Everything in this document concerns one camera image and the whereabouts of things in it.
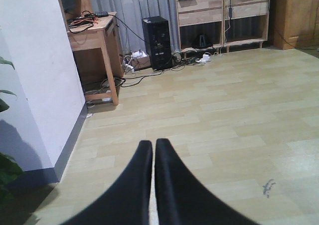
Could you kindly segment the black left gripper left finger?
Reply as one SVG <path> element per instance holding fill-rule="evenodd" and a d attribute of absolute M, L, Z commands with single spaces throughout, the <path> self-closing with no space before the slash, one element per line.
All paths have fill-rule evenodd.
<path fill-rule="evenodd" d="M 64 225 L 148 225 L 153 148 L 142 140 L 115 182 Z"/>

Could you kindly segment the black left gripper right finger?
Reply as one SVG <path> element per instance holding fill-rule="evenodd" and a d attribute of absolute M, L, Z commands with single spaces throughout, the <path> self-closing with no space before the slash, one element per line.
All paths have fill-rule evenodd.
<path fill-rule="evenodd" d="M 156 141 L 155 192 L 161 225 L 256 224 L 211 193 L 166 138 Z"/>

